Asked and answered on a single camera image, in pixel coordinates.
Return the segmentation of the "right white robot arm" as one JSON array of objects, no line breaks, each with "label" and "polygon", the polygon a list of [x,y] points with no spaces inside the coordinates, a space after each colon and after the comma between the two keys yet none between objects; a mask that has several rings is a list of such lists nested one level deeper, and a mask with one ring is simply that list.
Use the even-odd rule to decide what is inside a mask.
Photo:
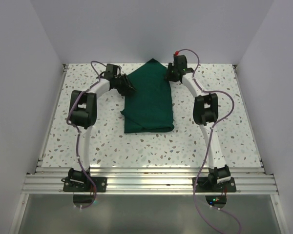
[{"label": "right white robot arm", "polygon": [[194,97],[193,120],[199,125],[206,142],[204,162],[208,163],[208,186],[212,191],[219,191],[230,181],[231,174],[221,150],[215,126],[219,118],[218,95],[221,91],[207,91],[194,77],[195,70],[188,67],[186,56],[175,52],[173,63],[169,63],[165,79],[181,82]]}]

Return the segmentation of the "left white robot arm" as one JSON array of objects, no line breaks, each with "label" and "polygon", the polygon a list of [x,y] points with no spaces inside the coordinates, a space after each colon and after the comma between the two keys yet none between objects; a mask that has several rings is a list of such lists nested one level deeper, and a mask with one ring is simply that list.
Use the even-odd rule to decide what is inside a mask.
[{"label": "left white robot arm", "polygon": [[77,166],[69,171],[69,179],[80,191],[87,191],[92,185],[90,178],[90,135],[98,117],[97,100],[103,94],[115,89],[122,96],[135,92],[133,84],[125,73],[102,72],[86,90],[71,93],[69,113],[66,123],[77,130]]}]

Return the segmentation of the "green surgical drape cloth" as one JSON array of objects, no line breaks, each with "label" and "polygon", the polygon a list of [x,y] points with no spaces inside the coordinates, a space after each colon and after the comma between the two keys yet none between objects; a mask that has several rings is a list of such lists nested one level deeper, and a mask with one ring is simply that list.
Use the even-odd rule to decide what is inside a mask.
[{"label": "green surgical drape cloth", "polygon": [[124,133],[166,133],[174,129],[170,83],[167,68],[155,59],[128,75],[135,92],[125,97],[121,114]]}]

